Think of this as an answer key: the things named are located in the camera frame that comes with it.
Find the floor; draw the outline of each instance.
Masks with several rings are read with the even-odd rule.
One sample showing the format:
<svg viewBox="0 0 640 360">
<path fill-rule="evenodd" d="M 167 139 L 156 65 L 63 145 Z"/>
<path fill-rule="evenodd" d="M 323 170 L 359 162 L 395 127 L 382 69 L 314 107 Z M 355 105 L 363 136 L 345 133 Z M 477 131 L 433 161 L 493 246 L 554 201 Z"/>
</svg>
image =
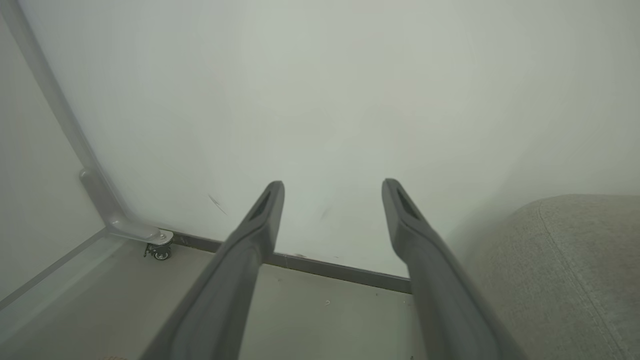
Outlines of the floor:
<svg viewBox="0 0 640 360">
<path fill-rule="evenodd" d="M 174 245 L 157 261 L 143 249 L 123 244 L 0 345 L 0 357 L 139 358 L 213 257 Z M 240 359 L 425 359 L 414 311 L 404 293 L 264 265 Z"/>
</svg>

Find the baseboard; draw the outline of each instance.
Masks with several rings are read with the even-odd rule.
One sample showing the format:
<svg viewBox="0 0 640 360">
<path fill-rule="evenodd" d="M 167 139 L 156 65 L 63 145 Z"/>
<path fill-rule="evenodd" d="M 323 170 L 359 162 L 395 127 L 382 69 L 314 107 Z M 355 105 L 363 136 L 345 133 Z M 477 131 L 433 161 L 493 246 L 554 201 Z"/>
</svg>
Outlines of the baseboard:
<svg viewBox="0 0 640 360">
<path fill-rule="evenodd" d="M 222 245 L 221 241 L 180 233 L 175 233 L 173 243 L 208 252 L 216 252 Z M 278 254 L 276 252 L 274 252 L 265 263 L 309 274 L 331 277 L 332 279 L 411 294 L 411 281 L 405 277 L 381 274 L 379 272 L 325 263 L 323 261 L 301 258 L 299 256 Z"/>
</svg>

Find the caster wheel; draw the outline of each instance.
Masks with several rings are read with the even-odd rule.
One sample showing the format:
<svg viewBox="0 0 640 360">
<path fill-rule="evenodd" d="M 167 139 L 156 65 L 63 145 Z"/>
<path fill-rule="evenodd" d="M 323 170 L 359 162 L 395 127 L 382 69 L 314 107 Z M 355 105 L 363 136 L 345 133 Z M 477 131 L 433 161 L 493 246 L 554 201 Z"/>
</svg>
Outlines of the caster wheel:
<svg viewBox="0 0 640 360">
<path fill-rule="evenodd" d="M 167 247 L 165 249 L 156 249 L 154 250 L 154 258 L 157 260 L 167 260 L 171 257 L 171 248 Z"/>
</svg>

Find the white wall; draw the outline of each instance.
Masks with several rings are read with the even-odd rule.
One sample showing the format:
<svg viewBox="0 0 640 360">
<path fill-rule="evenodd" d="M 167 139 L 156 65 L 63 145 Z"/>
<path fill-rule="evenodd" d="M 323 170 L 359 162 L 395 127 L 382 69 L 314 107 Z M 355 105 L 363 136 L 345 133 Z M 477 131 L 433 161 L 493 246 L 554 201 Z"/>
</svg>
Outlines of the white wall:
<svg viewBox="0 0 640 360">
<path fill-rule="evenodd" d="M 104 227 L 81 169 L 0 16 L 0 300 Z"/>
<path fill-rule="evenodd" d="M 540 197 L 640 193 L 637 1 L 22 4 L 159 226 L 225 239 L 281 179 L 276 251 L 404 275 L 385 177 L 454 247 Z"/>
</svg>

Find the white panel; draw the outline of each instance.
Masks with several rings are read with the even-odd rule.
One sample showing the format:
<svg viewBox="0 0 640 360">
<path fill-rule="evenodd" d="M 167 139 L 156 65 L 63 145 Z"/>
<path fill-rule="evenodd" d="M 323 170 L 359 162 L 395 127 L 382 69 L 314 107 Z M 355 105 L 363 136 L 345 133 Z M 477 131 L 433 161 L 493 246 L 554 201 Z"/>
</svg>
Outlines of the white panel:
<svg viewBox="0 0 640 360">
<path fill-rule="evenodd" d="M 22 4 L 159 226 L 224 240 L 281 179 L 277 251 L 404 275 L 385 177 L 454 247 L 540 197 L 640 193 L 637 1 Z"/>
<path fill-rule="evenodd" d="M 104 227 L 81 169 L 0 17 L 0 299 Z"/>
</svg>

